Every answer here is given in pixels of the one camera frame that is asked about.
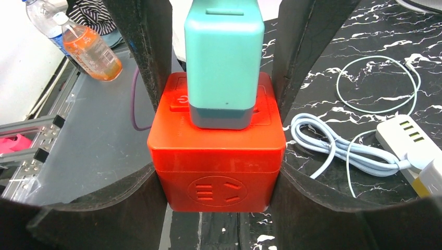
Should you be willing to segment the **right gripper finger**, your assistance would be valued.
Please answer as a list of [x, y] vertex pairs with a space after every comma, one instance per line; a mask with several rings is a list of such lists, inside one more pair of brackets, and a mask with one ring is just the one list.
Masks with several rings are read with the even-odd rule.
[[[410, 63], [422, 78], [414, 120], [441, 145], [441, 16], [395, 1], [283, 1], [273, 61], [274, 86], [286, 129], [293, 116], [320, 117], [352, 139], [389, 114], [364, 114], [350, 103], [383, 110], [407, 99], [412, 84], [388, 61]], [[287, 139], [271, 202], [278, 249], [441, 249], [441, 198], [420, 199], [401, 173], [388, 178], [350, 170]]]

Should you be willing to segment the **teal plug adapter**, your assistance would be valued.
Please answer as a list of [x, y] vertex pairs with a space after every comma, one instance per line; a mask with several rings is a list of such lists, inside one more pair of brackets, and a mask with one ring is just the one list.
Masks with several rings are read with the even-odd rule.
[[185, 20], [190, 117], [203, 129], [251, 123], [265, 25], [257, 1], [193, 1]]

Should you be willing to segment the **white usb charging hub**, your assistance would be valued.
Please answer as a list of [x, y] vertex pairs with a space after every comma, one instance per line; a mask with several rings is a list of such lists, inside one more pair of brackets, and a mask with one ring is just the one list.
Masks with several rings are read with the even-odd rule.
[[382, 148], [411, 167], [401, 173], [412, 183], [420, 172], [434, 159], [441, 157], [441, 149], [409, 116], [397, 115], [376, 126], [376, 139]]

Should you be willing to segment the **red cube socket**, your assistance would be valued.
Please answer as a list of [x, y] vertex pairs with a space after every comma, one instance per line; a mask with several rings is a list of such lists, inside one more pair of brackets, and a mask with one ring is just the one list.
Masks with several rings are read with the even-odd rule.
[[187, 76], [169, 76], [147, 140], [171, 208], [184, 212], [263, 212], [286, 148], [271, 78], [261, 72], [251, 124], [200, 129], [190, 120]]

